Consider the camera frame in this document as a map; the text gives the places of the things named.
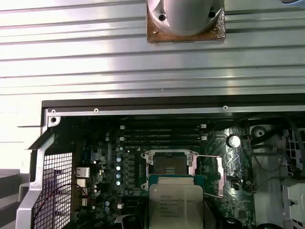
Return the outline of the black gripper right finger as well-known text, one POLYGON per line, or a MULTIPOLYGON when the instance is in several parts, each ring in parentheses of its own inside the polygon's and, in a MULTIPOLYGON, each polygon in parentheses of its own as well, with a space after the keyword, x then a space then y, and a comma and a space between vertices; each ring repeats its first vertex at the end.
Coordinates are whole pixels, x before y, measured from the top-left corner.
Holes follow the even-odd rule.
POLYGON ((206 229, 239 229, 240 221, 232 218, 225 217, 213 202, 211 198, 206 198, 205 203, 205 228, 206 229))

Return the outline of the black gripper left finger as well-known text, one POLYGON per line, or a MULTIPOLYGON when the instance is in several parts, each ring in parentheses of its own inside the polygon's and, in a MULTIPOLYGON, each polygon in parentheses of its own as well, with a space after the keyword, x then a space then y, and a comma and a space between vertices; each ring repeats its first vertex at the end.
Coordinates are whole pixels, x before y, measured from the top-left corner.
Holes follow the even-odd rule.
POLYGON ((148 219, 145 214, 120 215, 113 226, 115 229, 147 229, 148 219))

